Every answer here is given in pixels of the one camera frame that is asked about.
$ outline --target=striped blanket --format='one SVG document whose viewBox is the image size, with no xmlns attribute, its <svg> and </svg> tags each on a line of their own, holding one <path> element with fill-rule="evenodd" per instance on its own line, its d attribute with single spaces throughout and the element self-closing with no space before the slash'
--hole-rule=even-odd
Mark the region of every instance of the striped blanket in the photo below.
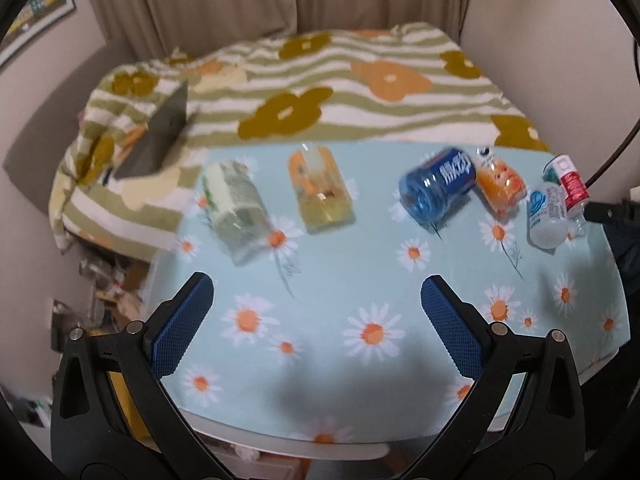
<svg viewBox="0 0 640 480">
<path fill-rule="evenodd" d="M 111 178 L 184 81 L 188 126 L 162 170 Z M 547 149 L 459 46 L 426 23 L 242 42 L 199 59 L 176 51 L 121 66 L 92 92 L 56 173 L 50 224 L 61 250 L 75 235 L 150 261 L 174 248 L 209 150 L 369 137 Z"/>
</svg>

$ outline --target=textured blue pad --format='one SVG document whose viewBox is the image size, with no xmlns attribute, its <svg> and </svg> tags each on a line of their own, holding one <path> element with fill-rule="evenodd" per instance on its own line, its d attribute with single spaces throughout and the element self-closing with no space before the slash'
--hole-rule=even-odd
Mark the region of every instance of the textured blue pad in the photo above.
<svg viewBox="0 0 640 480">
<path fill-rule="evenodd" d="M 212 303 L 213 282 L 203 274 L 153 341 L 149 365 L 156 379 L 175 372 Z"/>
<path fill-rule="evenodd" d="M 442 339 L 463 377 L 478 380 L 484 369 L 482 346 L 466 325 L 456 307 L 432 278 L 420 290 L 422 309 Z"/>
</svg>

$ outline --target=framed picture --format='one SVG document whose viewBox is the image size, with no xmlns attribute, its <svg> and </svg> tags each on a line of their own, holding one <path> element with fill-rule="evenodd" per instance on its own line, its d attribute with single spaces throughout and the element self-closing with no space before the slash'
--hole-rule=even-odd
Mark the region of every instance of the framed picture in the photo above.
<svg viewBox="0 0 640 480">
<path fill-rule="evenodd" d="M 29 0 L 0 41 L 0 67 L 25 44 L 75 8 L 74 0 Z"/>
</svg>

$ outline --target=curtain fold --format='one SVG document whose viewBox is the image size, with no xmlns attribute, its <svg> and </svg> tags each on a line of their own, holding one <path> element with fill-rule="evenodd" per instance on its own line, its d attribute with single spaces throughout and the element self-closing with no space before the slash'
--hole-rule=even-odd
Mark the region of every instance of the curtain fold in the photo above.
<svg viewBox="0 0 640 480">
<path fill-rule="evenodd" d="M 91 0 L 108 40 L 126 40 L 140 59 L 179 46 L 202 56 L 222 46 L 296 31 L 295 0 Z"/>
</svg>

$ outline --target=blue bottle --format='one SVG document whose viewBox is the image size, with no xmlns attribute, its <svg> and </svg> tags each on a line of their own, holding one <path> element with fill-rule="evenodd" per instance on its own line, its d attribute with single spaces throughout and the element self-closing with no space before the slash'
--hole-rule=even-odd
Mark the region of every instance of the blue bottle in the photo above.
<svg viewBox="0 0 640 480">
<path fill-rule="evenodd" d="M 400 179 L 400 203 L 419 224 L 435 224 L 476 184 L 471 158 L 445 148 Z"/>
</svg>

